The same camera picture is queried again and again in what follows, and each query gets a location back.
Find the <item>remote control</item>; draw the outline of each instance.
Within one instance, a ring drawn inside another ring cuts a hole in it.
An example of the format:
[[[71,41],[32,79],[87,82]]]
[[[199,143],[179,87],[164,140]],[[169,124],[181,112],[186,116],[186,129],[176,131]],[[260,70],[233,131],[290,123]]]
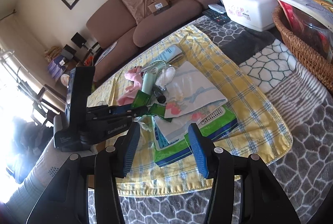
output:
[[[221,5],[218,5],[218,4],[209,4],[208,7],[210,9],[212,9],[213,11],[216,11],[216,12],[218,12],[220,14],[226,13],[225,8],[223,6],[221,6]]]
[[[214,21],[215,23],[221,26],[230,21],[230,18],[226,14],[220,14],[211,9],[205,10],[203,14],[207,16],[210,20]]]

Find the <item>curtain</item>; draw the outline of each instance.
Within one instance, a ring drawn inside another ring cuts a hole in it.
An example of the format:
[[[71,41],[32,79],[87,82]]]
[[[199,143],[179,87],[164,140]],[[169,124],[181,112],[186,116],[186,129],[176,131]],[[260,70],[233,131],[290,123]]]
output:
[[[9,60],[16,68],[20,67],[20,72],[24,75],[23,80],[34,84],[39,89],[47,84],[62,95],[66,95],[66,87],[59,83],[56,84],[48,73],[48,63],[44,58],[46,48],[15,14],[0,22],[0,47],[3,50],[13,49],[15,51],[14,57]],[[45,98],[64,110],[64,103],[52,93],[46,92]]]

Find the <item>black remote control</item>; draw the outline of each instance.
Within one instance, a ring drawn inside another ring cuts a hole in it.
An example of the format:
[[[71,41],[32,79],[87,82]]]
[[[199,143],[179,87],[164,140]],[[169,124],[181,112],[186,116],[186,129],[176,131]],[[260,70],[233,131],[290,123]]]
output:
[[[230,21],[230,18],[227,16],[226,13],[220,14],[216,11],[213,11],[212,9],[203,11],[203,14],[221,26]]]

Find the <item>yellow plaid tablecloth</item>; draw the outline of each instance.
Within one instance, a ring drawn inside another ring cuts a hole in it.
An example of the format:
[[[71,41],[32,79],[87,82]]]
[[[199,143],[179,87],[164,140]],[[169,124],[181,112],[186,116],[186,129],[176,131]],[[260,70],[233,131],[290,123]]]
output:
[[[287,153],[292,146],[292,136],[275,107],[248,76],[193,25],[176,31],[119,70],[89,97],[88,106],[99,101],[116,105],[116,100],[130,84],[124,73],[131,66],[151,61],[172,44],[177,44],[184,53],[184,58],[175,65],[186,60],[192,63],[228,98],[227,105],[237,116],[239,126],[225,139],[217,141],[216,146],[238,156],[257,153],[267,164]],[[146,118],[145,122],[151,127],[151,118]],[[109,139],[106,146],[113,145],[116,139]],[[126,178],[117,179],[119,195],[175,195],[211,188],[212,180],[198,173],[193,155],[160,168],[154,163],[152,145],[153,134],[141,129],[131,172]]]

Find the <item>pink cloth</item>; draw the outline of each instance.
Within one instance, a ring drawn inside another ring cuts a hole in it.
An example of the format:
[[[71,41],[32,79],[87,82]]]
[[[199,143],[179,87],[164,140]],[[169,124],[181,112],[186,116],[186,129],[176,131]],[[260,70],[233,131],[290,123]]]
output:
[[[125,90],[127,91],[124,95],[119,97],[117,103],[119,106],[128,105],[133,103],[135,96],[138,91],[142,89],[143,79],[141,76],[141,66],[135,67],[125,73],[125,78],[131,81],[134,81],[134,84],[127,87]]]

